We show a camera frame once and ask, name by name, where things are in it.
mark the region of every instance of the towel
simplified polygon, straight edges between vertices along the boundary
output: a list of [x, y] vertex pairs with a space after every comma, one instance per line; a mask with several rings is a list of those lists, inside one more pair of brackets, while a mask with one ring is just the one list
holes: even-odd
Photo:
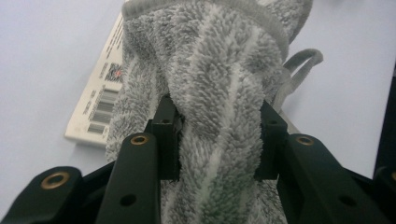
[[[288, 57], [312, 0], [132, 0], [122, 8], [123, 85], [106, 157], [141, 133], [163, 95], [185, 118], [180, 179], [162, 181], [162, 223], [286, 223], [276, 181], [253, 179], [260, 108], [276, 111], [322, 60]], [[303, 67], [294, 75], [300, 65]]]

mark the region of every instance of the terry cloth fabric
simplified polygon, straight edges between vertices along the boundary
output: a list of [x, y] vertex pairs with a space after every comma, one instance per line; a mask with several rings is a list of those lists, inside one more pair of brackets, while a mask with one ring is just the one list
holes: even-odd
[[[163, 95], [185, 117], [180, 180], [162, 181], [162, 223], [284, 223], [275, 181], [257, 182], [260, 108], [285, 97], [321, 62], [291, 57], [312, 0], [132, 0], [122, 9], [123, 85], [106, 146], [144, 131]], [[294, 75], [299, 65], [304, 66]]]

